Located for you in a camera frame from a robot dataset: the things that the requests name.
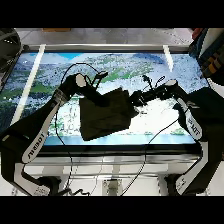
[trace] screen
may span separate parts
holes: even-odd
[[[86,62],[98,71],[109,73],[98,87],[101,94],[119,87],[128,90],[130,95],[136,90],[147,91],[150,87],[143,81],[143,74],[152,79],[153,86],[162,76],[165,76],[165,79],[158,85],[169,79],[176,79],[187,93],[208,86],[205,79],[200,79],[201,72],[197,61],[188,54],[171,53],[167,56],[164,53],[45,52],[38,63],[38,53],[23,53],[0,94],[0,132],[8,128],[16,116],[21,119],[43,106],[59,86],[66,69],[76,62]],[[76,65],[67,75],[78,72],[88,75],[91,80],[96,74],[87,65]],[[153,100],[147,106],[138,107],[139,115],[131,120],[129,129],[85,142],[79,131],[79,96],[74,95],[58,112],[58,133],[67,145],[146,144],[158,131],[178,118],[178,111],[172,109],[175,104],[174,99]],[[45,145],[61,144],[55,133],[54,119],[49,127]],[[153,140],[155,144],[193,142],[178,122]]]

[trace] black robot arm segment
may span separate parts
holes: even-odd
[[[170,195],[191,195],[206,190],[224,150],[224,99],[210,88],[202,88],[187,94],[176,80],[147,92],[136,91],[130,97],[134,106],[144,106],[159,98],[175,98],[179,111],[178,122],[199,144],[201,157],[183,175],[167,178]]]
[[[90,86],[83,75],[68,76],[52,98],[33,114],[17,121],[0,136],[1,173],[3,178],[27,195],[52,195],[54,189],[43,178],[34,179],[24,172],[42,148],[51,120],[64,103],[75,93],[81,93],[96,105],[109,102]]]

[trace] metal bracket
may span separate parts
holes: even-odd
[[[102,195],[103,196],[118,196],[123,192],[122,180],[111,179],[102,182]]]

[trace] landscape image on screen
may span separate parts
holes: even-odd
[[[24,53],[20,56],[0,94],[0,132],[11,124],[36,56],[37,53]],[[36,111],[52,97],[66,69],[76,62],[86,62],[98,71],[109,73],[98,87],[101,94],[119,87],[128,90],[130,95],[136,90],[143,90],[145,87],[144,91],[147,91],[149,87],[143,81],[142,75],[150,77],[153,86],[162,76],[165,76],[165,79],[159,85],[169,79],[176,79],[187,93],[207,86],[206,80],[200,79],[201,72],[195,59],[187,54],[171,54],[171,57],[172,65],[168,63],[166,55],[163,53],[44,53],[21,118]],[[68,72],[68,75],[78,72],[88,75],[91,80],[96,74],[87,65],[76,65]],[[113,138],[100,139],[107,139],[106,144],[112,144],[111,142],[116,136],[120,139],[128,138],[127,141],[131,141],[133,144],[147,142],[159,130],[177,119],[178,112],[172,109],[175,103],[176,101],[173,99],[166,101],[156,99],[149,102],[147,106],[138,107],[139,115],[132,119],[129,129],[112,134]],[[49,127],[49,137],[56,136],[54,119]],[[80,143],[82,139],[79,131],[78,95],[74,95],[69,102],[60,108],[57,128],[60,136],[67,139],[76,137],[76,143],[82,144]],[[188,140],[191,139],[178,122],[166,129],[161,136],[166,136],[172,141],[175,136],[176,139],[181,136],[187,137],[185,139]]]

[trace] floor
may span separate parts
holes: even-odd
[[[192,42],[188,28],[72,28],[69,32],[43,32],[42,28],[16,28],[23,44],[170,44]]]

